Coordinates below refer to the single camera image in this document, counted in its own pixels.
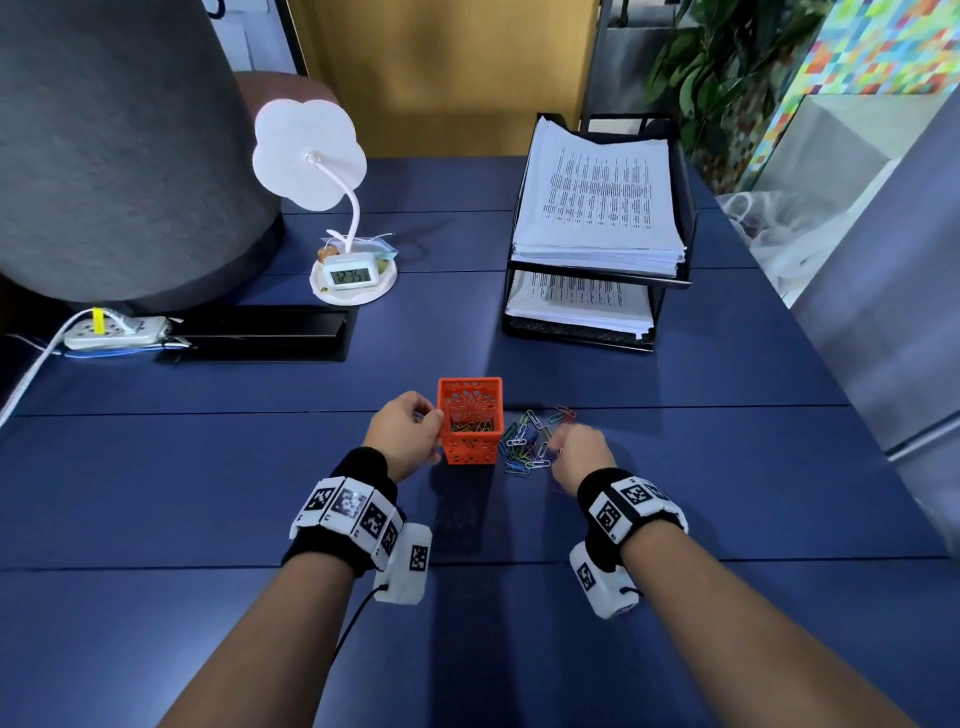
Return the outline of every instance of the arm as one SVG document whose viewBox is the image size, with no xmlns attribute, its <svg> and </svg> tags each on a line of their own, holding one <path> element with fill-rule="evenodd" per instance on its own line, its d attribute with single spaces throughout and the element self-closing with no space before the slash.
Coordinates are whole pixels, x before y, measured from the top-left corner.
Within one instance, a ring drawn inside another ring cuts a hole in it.
<svg viewBox="0 0 960 728">
<path fill-rule="evenodd" d="M 385 489 L 393 485 L 396 500 L 396 483 L 422 463 L 439 460 L 434 447 L 443 420 L 444 413 L 433 404 L 407 392 L 373 416 L 364 438 L 365 448 L 371 450 L 352 451 L 334 474 L 356 476 L 351 470 L 356 468 L 379 474 L 380 479 L 389 479 Z M 374 484 L 361 476 L 357 479 Z M 344 550 L 356 548 L 349 539 L 333 548 L 345 558 L 311 547 L 331 545 L 329 533 L 319 526 L 300 530 L 290 551 L 295 555 L 214 650 L 159 728 L 313 725 L 353 580 L 365 570 L 356 565 L 351 551 Z"/>
<path fill-rule="evenodd" d="M 615 468 L 603 434 L 564 426 L 554 475 L 572 495 L 591 473 Z M 728 726 L 913 726 L 860 674 L 778 611 L 670 521 L 651 521 L 620 550 Z"/>
</svg>

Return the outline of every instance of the person's left hand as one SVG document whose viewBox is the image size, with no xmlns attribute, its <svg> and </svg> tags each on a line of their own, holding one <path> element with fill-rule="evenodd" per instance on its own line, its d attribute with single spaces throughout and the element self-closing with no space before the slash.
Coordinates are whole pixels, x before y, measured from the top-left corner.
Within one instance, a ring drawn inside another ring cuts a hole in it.
<svg viewBox="0 0 960 728">
<path fill-rule="evenodd" d="M 423 416 L 418 421 L 415 413 Z M 423 463 L 440 462 L 437 435 L 444 423 L 444 412 L 423 395 L 405 392 L 383 405 L 373 415 L 363 444 L 387 458 L 387 475 L 394 483 L 413 474 Z"/>
</svg>

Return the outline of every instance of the orange plastic container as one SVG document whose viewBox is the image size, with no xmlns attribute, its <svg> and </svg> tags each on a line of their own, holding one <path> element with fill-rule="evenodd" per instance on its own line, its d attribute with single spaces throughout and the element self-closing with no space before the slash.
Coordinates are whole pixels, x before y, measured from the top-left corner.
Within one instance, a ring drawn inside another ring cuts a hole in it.
<svg viewBox="0 0 960 728">
<path fill-rule="evenodd" d="M 445 377 L 437 387 L 437 406 L 445 414 L 440 439 L 450 465 L 493 465 L 503 437 L 503 380 L 499 376 L 474 379 Z M 488 431 L 457 432 L 457 426 L 492 423 Z"/>
</svg>

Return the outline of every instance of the black wristband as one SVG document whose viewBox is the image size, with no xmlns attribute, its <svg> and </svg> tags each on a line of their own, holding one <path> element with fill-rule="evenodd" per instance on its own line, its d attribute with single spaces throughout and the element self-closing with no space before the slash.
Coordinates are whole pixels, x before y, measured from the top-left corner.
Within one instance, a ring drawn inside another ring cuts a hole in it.
<svg viewBox="0 0 960 728">
<path fill-rule="evenodd" d="M 366 483 L 396 506 L 396 483 L 387 475 L 387 458 L 377 449 L 352 449 L 340 461 L 340 465 L 333 469 L 330 477 L 351 477 Z M 330 531 L 321 525 L 301 528 L 283 555 L 280 565 L 283 566 L 298 554 L 311 551 L 327 553 L 346 562 L 357 578 L 373 568 L 370 554 L 351 541 L 349 536 Z"/>
<path fill-rule="evenodd" d="M 633 477 L 633 473 L 625 471 L 622 468 L 601 468 L 593 471 L 580 483 L 577 489 L 577 505 L 587 519 L 587 537 L 584 539 L 587 553 L 590 560 L 597 565 L 598 569 L 606 572 L 613 571 L 618 566 L 623 566 L 623 559 L 620 558 L 620 545 L 610 540 L 610 537 L 600 528 L 599 523 L 590 514 L 590 506 L 597 500 L 597 496 L 613 483 Z M 655 513 L 646 519 L 641 520 L 633 529 L 636 533 L 642 526 L 653 521 L 667 521 L 675 523 L 678 528 L 681 527 L 680 521 L 670 513 Z"/>
</svg>

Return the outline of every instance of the yellow door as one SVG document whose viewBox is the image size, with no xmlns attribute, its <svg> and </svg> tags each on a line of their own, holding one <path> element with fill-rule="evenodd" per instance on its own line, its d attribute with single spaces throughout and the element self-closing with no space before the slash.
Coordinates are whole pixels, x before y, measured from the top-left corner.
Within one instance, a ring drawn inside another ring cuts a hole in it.
<svg viewBox="0 0 960 728">
<path fill-rule="evenodd" d="M 596 0 L 287 0 L 312 78 L 370 157 L 524 155 L 576 127 Z"/>
</svg>

